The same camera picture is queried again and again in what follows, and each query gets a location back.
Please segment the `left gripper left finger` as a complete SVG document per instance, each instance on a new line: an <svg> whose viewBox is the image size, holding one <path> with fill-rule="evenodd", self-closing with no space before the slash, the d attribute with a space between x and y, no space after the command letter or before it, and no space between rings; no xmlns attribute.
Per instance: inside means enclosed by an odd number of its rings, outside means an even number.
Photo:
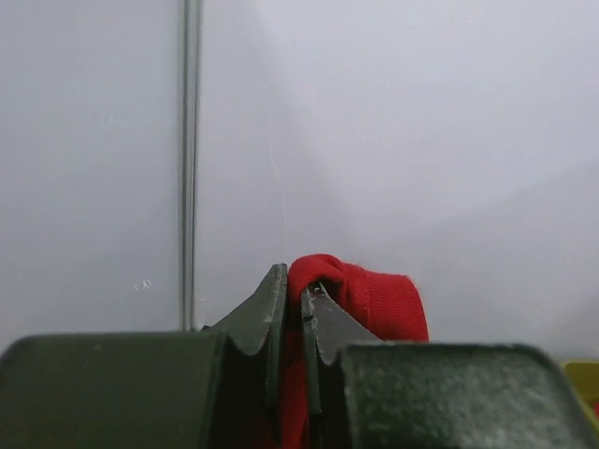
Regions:
<svg viewBox="0 0 599 449"><path fill-rule="evenodd" d="M259 448L281 438L287 267L198 331L34 335L1 356L5 448Z"/></svg>

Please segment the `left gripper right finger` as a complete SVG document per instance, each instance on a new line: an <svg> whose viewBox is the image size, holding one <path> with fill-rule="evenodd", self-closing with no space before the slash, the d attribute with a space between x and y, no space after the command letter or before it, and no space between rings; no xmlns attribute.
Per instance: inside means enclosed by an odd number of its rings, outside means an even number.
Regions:
<svg viewBox="0 0 599 449"><path fill-rule="evenodd" d="M558 365L521 344L384 341L321 284L301 295L313 448L594 448Z"/></svg>

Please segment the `red t-shirt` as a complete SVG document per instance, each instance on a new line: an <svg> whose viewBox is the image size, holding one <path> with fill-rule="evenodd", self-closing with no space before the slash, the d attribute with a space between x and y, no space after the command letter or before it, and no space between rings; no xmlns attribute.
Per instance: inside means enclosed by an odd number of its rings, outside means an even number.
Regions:
<svg viewBox="0 0 599 449"><path fill-rule="evenodd" d="M330 254L297 259L288 272L278 406L282 437L277 442L270 423L265 421L249 443L251 448L304 448L307 444L308 403L300 296L314 282L323 283L342 309L382 340L429 339L419 293L408 277L367 270Z"/></svg>

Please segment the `olive green plastic bin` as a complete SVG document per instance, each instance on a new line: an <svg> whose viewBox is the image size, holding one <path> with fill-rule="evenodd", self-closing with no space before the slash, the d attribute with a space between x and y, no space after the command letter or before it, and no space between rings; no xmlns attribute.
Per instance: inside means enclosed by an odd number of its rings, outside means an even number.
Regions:
<svg viewBox="0 0 599 449"><path fill-rule="evenodd" d="M562 364L590 422L598 427L598 361L569 360Z"/></svg>

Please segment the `left aluminium corner post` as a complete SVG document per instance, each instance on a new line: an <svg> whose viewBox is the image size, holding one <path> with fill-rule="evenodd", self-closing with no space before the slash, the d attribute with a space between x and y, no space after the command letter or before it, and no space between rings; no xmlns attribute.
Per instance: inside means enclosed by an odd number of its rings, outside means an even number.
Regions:
<svg viewBox="0 0 599 449"><path fill-rule="evenodd" d="M199 0L179 6L178 105L179 105L179 295L180 328L196 328L194 292L196 224L196 155L201 10Z"/></svg>

